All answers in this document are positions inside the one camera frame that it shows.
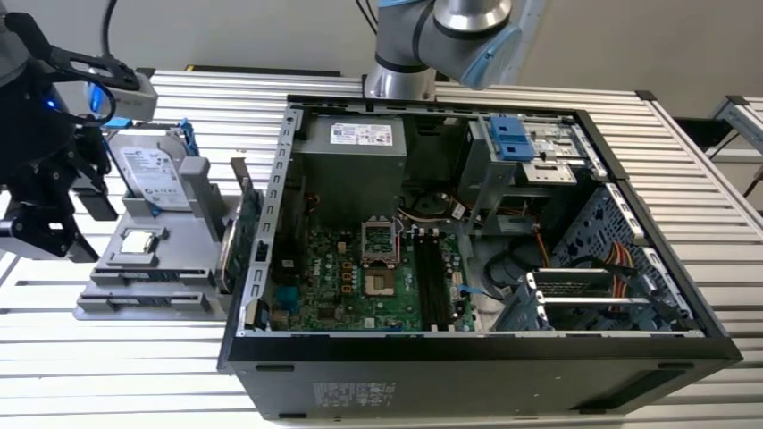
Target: robotic arm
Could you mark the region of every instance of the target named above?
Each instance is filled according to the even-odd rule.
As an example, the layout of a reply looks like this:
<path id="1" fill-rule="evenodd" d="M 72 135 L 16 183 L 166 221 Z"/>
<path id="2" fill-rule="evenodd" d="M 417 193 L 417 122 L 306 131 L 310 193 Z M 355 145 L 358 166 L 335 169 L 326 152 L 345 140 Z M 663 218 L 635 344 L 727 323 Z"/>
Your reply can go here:
<path id="1" fill-rule="evenodd" d="M 379 0 L 365 96 L 434 100 L 435 71 L 471 89 L 499 81 L 522 38 L 511 0 Z"/>
<path id="2" fill-rule="evenodd" d="M 100 90 L 111 106 L 102 118 L 70 114 L 54 87 L 66 81 Z M 140 92 L 130 67 L 114 57 L 52 46 L 31 15 L 8 13 L 0 3 L 0 185 L 11 193 L 0 248 L 23 257 L 98 260 L 74 220 L 70 190 L 98 221 L 118 219 L 107 199 L 111 163 L 100 130 L 118 109 L 111 88 Z"/>
<path id="3" fill-rule="evenodd" d="M 474 89 L 497 83 L 522 35 L 510 13 L 511 0 L 379 0 L 365 96 L 434 100 L 435 71 Z M 91 86 L 99 119 L 68 112 L 54 87 L 66 81 Z M 100 127 L 115 114 L 150 121 L 155 103 L 146 76 L 110 53 L 92 57 L 51 45 L 31 15 L 10 13 L 0 0 L 0 186 L 11 193 L 2 249 L 36 259 L 98 260 L 70 191 L 96 220 L 116 220 Z"/>

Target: green motherboard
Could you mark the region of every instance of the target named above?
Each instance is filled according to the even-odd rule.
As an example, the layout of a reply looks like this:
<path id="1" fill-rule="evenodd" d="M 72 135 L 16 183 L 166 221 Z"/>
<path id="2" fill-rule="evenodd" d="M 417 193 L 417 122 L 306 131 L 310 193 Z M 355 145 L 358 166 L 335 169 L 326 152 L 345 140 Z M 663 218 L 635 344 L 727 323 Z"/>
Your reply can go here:
<path id="1" fill-rule="evenodd" d="M 367 247 L 375 246 L 374 251 L 393 250 L 385 244 L 389 242 L 385 231 L 374 228 L 367 234 L 373 235 L 366 237 Z M 399 262 L 379 266 L 363 261 L 361 229 L 335 231 L 314 227 L 289 330 L 430 331 L 422 319 L 414 240 L 410 233 L 397 234 L 394 247 L 399 251 Z M 465 279 L 455 237 L 445 236 L 434 243 L 443 258 L 443 294 L 453 315 L 447 329 L 474 331 L 470 300 L 459 296 L 455 284 L 455 280 Z"/>

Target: metal chassis frame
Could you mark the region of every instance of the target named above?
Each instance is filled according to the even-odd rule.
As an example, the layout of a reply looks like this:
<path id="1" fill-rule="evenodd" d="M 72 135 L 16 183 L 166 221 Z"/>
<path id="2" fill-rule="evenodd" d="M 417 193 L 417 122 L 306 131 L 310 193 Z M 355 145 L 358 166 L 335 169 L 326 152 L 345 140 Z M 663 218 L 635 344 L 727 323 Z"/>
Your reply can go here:
<path id="1" fill-rule="evenodd" d="M 290 96 L 289 101 L 290 103 L 302 103 L 302 109 L 306 110 L 318 109 L 327 114 L 345 114 L 343 106 L 347 105 L 349 99 L 341 97 Z M 409 101 L 375 101 L 366 104 L 366 110 L 369 112 L 399 114 L 405 105 L 415 105 L 423 109 L 434 109 L 437 106 L 437 109 L 446 109 L 447 114 L 454 116 L 482 114 L 485 112 L 514 114 L 533 111 L 539 114 L 573 115 L 577 118 L 578 123 L 583 125 L 582 128 L 595 147 L 601 160 L 607 164 L 610 180 L 618 185 L 623 197 L 634 209 L 637 219 L 642 223 L 647 244 L 663 258 L 666 267 L 677 279 L 677 284 L 694 310 L 695 319 L 702 324 L 706 337 L 670 338 L 666 341 L 657 341 L 649 337 L 623 338 L 602 337 L 599 335 L 567 336 L 565 338 L 527 338 L 514 334 L 487 336 L 485 338 L 411 338 L 409 336 L 393 336 L 394 338 L 382 339 L 357 336 L 338 338 L 329 335 L 309 335 L 294 338 L 287 336 L 253 337 L 247 336 L 247 333 L 241 330 L 243 326 L 242 317 L 246 316 L 245 311 L 231 311 L 219 356 L 219 369 L 223 371 L 230 370 L 230 362 L 265 362 L 278 365 L 279 363 L 297 361 L 511 361 L 551 358 L 558 360 L 665 359 L 665 365 L 659 364 L 658 367 L 669 368 L 674 367 L 674 363 L 679 361 L 679 366 L 693 374 L 661 384 L 658 388 L 643 392 L 641 396 L 633 398 L 618 407 L 618 409 L 634 409 L 665 394 L 657 393 L 657 391 L 674 391 L 694 383 L 722 367 L 730 366 L 739 361 L 742 359 L 739 350 L 726 334 L 697 286 L 690 280 L 685 267 L 657 227 L 657 222 L 649 212 L 646 203 L 635 194 L 629 175 L 598 131 L 589 113 L 582 110 L 513 108 L 505 105 L 411 103 Z M 293 133 L 301 133 L 303 123 L 298 118 L 298 114 L 299 111 L 294 108 L 287 109 L 278 143 L 279 154 L 275 159 L 274 175 L 286 172 L 287 163 L 285 156 L 287 156 L 289 151 L 285 147 L 291 145 Z M 267 212 L 269 198 L 277 198 L 277 193 L 273 193 L 270 189 L 266 193 L 266 212 L 262 227 L 267 223 L 274 222 L 278 217 L 278 209 Z M 242 305 L 243 295 L 251 296 L 255 292 L 253 290 L 253 281 L 258 279 L 255 277 L 249 280 L 247 287 L 242 288 L 234 295 L 233 308 Z M 706 359 L 723 363 L 715 366 L 711 372 L 693 372 L 694 363 L 691 361 L 703 361 Z M 590 411 L 590 409 L 582 409 L 581 413 L 589 413 Z"/>

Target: motherboard chip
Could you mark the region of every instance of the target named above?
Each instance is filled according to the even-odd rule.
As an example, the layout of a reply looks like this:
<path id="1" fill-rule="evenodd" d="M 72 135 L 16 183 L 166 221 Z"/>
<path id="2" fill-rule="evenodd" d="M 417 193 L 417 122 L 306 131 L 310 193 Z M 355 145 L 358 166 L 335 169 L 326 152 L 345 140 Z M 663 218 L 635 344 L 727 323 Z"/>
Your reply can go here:
<path id="1" fill-rule="evenodd" d="M 327 320 L 337 316 L 337 311 L 334 308 L 319 308 L 319 319 Z"/>

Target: white wall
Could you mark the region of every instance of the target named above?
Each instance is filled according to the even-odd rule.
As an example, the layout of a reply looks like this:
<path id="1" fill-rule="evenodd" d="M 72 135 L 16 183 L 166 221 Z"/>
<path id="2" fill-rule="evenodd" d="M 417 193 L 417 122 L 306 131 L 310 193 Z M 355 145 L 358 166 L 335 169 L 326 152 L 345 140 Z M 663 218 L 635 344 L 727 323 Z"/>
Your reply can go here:
<path id="1" fill-rule="evenodd" d="M 99 54 L 107 0 L 3 1 L 34 14 L 54 44 Z M 547 1 L 521 84 L 651 89 L 685 115 L 706 115 L 730 93 L 763 96 L 763 0 Z M 358 76 L 374 45 L 354 0 L 119 0 L 112 22 L 116 56 L 161 69 L 205 63 Z"/>
<path id="2" fill-rule="evenodd" d="M 763 1 L 551 0 L 523 85 L 650 89 L 675 115 L 763 97 Z"/>
<path id="3" fill-rule="evenodd" d="M 107 0 L 3 1 L 35 16 L 54 45 L 100 55 Z M 354 0 L 119 0 L 111 23 L 115 56 L 169 70 L 213 64 L 359 76 L 375 42 Z M 64 91 L 70 105 L 79 93 Z"/>

